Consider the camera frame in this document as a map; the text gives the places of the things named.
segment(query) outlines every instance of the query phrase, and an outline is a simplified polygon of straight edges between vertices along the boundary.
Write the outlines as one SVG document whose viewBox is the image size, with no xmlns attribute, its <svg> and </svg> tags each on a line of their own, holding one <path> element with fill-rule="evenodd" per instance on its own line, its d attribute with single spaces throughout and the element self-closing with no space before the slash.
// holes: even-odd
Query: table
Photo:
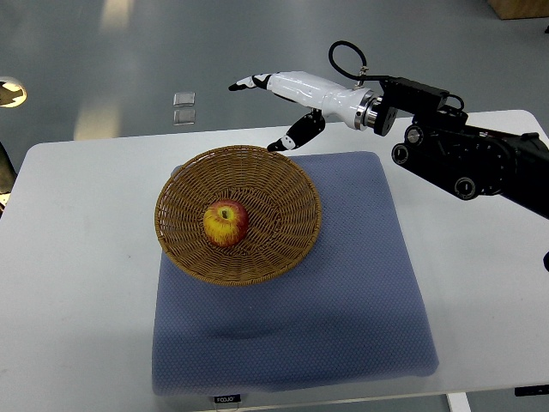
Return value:
<svg viewBox="0 0 549 412">
<path fill-rule="evenodd" d="M 537 131 L 524 111 L 469 124 Z M 398 167 L 386 136 L 327 124 L 289 155 L 367 150 L 382 162 L 440 365 L 432 376 L 253 393 L 242 408 L 355 402 L 549 382 L 549 221 L 502 197 L 460 201 Z M 174 167 L 287 127 L 56 142 L 31 148 L 0 220 L 0 410 L 206 410 L 156 397 L 151 344 L 160 245 L 154 205 Z"/>
</svg>

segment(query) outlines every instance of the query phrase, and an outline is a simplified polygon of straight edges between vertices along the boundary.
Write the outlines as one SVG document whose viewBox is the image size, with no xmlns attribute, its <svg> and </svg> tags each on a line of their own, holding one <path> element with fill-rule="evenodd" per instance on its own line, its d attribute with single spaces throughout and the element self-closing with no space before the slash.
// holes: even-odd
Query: blue mat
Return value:
<svg viewBox="0 0 549 412">
<path fill-rule="evenodd" d="M 241 288 L 202 282 L 163 254 L 157 395 L 286 391 L 437 369 L 437 354 L 383 169 L 369 152 L 293 157 L 323 206 L 293 270 Z"/>
</svg>

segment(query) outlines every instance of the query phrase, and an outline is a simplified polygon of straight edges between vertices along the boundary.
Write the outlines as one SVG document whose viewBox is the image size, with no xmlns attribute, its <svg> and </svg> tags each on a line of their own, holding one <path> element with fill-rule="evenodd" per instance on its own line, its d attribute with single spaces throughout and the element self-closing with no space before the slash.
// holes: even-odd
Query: red apple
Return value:
<svg viewBox="0 0 549 412">
<path fill-rule="evenodd" d="M 208 240 L 214 245 L 236 245 L 248 230 L 248 212 L 239 202 L 220 200 L 206 209 L 203 224 Z"/>
</svg>

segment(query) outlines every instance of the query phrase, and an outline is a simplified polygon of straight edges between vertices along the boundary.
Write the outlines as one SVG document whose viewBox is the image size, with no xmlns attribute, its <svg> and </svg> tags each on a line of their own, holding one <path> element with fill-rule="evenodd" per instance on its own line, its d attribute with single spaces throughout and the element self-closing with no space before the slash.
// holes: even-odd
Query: woven basket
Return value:
<svg viewBox="0 0 549 412">
<path fill-rule="evenodd" d="M 211 244 L 202 218 L 214 202 L 240 202 L 248 232 L 230 247 Z M 305 172 L 286 156 L 255 146 L 228 146 L 198 155 L 166 182 L 155 226 L 166 255 L 205 282 L 244 286 L 279 276 L 311 250 L 321 204 Z"/>
</svg>

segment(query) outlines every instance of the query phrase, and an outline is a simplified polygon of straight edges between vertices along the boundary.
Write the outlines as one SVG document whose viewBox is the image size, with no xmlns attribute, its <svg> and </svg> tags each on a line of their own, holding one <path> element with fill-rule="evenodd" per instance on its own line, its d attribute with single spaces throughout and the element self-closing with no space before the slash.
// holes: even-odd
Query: gray floor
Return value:
<svg viewBox="0 0 549 412">
<path fill-rule="evenodd" d="M 528 110 L 549 132 L 548 24 L 500 21 L 486 0 L 0 0 L 0 76 L 28 91 L 0 112 L 0 142 L 18 170 L 41 142 L 292 124 L 303 107 L 227 86 L 304 70 L 350 87 L 328 62 L 338 39 L 365 51 L 371 74 L 448 89 L 468 112 Z M 350 52 L 336 58 L 359 66 Z M 172 125 L 179 91 L 196 92 L 194 125 Z M 473 412 L 549 409 L 549 397 L 512 391 L 469 398 Z M 448 407 L 430 397 L 325 409 Z"/>
</svg>

